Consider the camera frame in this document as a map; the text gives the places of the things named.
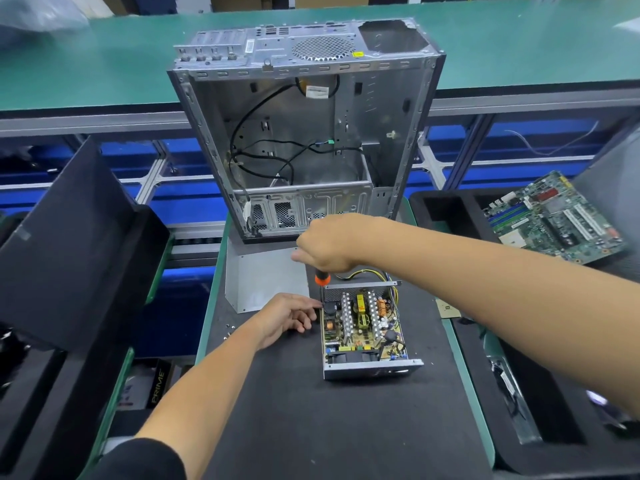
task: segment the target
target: black work mat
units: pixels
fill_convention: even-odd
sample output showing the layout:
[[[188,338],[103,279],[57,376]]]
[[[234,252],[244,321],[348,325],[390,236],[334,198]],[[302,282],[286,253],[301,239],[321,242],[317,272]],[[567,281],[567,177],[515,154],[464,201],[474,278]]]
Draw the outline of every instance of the black work mat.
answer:
[[[204,478],[491,478],[434,298],[407,282],[399,293],[407,350],[423,367],[398,379],[325,381],[319,328],[289,333],[256,355]],[[222,283],[207,352],[250,316],[235,313]]]

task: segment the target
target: assembly line table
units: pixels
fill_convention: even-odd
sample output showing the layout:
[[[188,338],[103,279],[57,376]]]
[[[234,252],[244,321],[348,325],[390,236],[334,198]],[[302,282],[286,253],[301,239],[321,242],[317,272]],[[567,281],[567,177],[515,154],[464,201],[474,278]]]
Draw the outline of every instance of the assembly line table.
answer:
[[[408,16],[447,53],[430,117],[640,105],[640,34],[615,27],[640,16],[640,0],[127,16],[3,49],[0,138],[188,132],[166,69],[197,31]]]
[[[413,218],[406,200],[399,218]],[[229,220],[227,239],[240,242]],[[292,247],[253,244],[244,252]],[[223,256],[198,359],[252,315],[236,314],[225,298]],[[309,267],[307,277],[318,298]],[[404,378],[324,381],[318,327],[287,334],[256,355],[205,478],[492,478],[485,450],[492,447],[483,443],[434,297],[407,282],[399,295],[407,348],[423,367]]]

